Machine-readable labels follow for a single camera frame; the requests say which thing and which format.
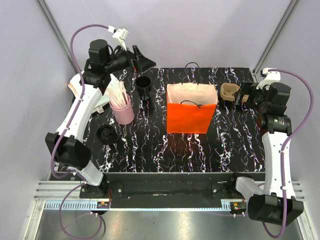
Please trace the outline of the black coffee cup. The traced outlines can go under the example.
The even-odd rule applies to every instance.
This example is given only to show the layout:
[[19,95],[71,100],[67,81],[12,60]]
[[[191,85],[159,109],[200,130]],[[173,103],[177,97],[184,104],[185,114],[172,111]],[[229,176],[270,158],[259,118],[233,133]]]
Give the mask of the black coffee cup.
[[135,80],[135,87],[138,93],[138,96],[142,100],[148,100],[151,95],[151,79],[147,76],[139,76]]

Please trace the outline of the orange paper bag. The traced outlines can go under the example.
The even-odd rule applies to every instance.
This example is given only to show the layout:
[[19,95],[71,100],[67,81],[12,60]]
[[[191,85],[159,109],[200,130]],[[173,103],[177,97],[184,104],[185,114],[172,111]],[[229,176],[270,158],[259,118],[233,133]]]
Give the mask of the orange paper bag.
[[166,86],[166,131],[206,134],[218,105],[215,85],[179,82]]

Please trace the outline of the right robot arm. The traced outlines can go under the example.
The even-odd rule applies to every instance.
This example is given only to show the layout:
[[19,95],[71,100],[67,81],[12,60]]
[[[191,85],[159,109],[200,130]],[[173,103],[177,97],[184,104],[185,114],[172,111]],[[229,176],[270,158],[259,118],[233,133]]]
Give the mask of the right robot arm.
[[291,181],[288,138],[292,135],[292,124],[285,115],[290,92],[289,86],[279,82],[263,87],[245,82],[234,95],[236,104],[248,96],[247,107],[257,110],[265,154],[265,181],[260,188],[252,178],[238,176],[227,185],[228,195],[235,199],[243,195],[251,220],[279,226],[288,226],[304,211]]

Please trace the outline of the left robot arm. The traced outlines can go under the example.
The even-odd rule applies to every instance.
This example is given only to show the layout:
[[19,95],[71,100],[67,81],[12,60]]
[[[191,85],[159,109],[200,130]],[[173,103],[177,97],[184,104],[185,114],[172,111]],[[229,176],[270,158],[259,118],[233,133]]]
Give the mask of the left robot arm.
[[91,151],[83,144],[84,132],[97,103],[115,86],[115,72],[127,69],[142,74],[156,66],[136,45],[132,49],[123,45],[113,49],[104,39],[90,43],[84,70],[69,82],[75,95],[72,107],[56,132],[45,137],[51,163],[64,165],[70,174],[78,175],[97,198],[108,193],[108,186],[104,174],[92,163]]

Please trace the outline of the bottom pulp cup carrier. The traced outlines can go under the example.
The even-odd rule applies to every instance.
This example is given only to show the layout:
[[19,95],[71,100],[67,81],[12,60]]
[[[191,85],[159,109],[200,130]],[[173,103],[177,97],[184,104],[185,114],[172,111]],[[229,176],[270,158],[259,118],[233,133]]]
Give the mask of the bottom pulp cup carrier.
[[234,102],[235,93],[240,89],[240,86],[234,83],[223,83],[220,87],[220,97],[223,101]]

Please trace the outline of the white napkin stack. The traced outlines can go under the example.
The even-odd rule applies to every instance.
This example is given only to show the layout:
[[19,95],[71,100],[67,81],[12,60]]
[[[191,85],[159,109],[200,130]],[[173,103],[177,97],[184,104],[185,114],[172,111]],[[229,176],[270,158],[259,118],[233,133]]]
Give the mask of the white napkin stack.
[[[81,77],[79,74],[76,74],[72,77],[72,79],[69,81],[68,84],[69,89],[72,91],[74,97],[77,99],[80,97],[82,93],[82,86],[81,86]],[[85,91],[84,93],[91,93],[92,91],[97,90],[98,88],[95,88],[93,85],[85,84]],[[102,96],[99,99],[99,101],[96,103],[92,113],[98,112],[99,114],[103,113],[103,107],[107,107],[107,104],[109,103],[109,97],[106,93],[103,91],[101,92]]]

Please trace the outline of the pink straw holder cup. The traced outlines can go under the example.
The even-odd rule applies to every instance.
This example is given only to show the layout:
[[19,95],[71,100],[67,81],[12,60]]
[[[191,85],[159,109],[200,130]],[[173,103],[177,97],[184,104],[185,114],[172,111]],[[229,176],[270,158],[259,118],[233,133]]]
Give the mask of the pink straw holder cup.
[[135,114],[134,114],[132,103],[131,103],[131,98],[127,93],[124,94],[124,97],[125,97],[124,99],[125,106],[121,108],[116,107],[111,100],[109,101],[109,105],[110,105],[110,108],[112,109],[114,117],[116,121],[121,125],[130,124],[135,118]]

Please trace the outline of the black cup lid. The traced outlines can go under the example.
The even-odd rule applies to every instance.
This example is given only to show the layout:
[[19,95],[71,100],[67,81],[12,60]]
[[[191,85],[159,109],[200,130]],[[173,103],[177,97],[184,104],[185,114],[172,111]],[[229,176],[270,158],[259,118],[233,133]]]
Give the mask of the black cup lid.
[[103,145],[111,145],[117,141],[117,133],[115,129],[108,124],[102,125],[96,132],[97,138]]

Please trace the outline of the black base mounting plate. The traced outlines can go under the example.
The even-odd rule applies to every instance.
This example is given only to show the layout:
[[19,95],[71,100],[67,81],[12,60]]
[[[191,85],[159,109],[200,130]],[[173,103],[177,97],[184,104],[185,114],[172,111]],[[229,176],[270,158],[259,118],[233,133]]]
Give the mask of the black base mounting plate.
[[81,199],[111,197],[111,209],[209,210],[222,209],[222,200],[239,200],[236,177],[263,181],[258,172],[106,173],[101,186],[85,185]]

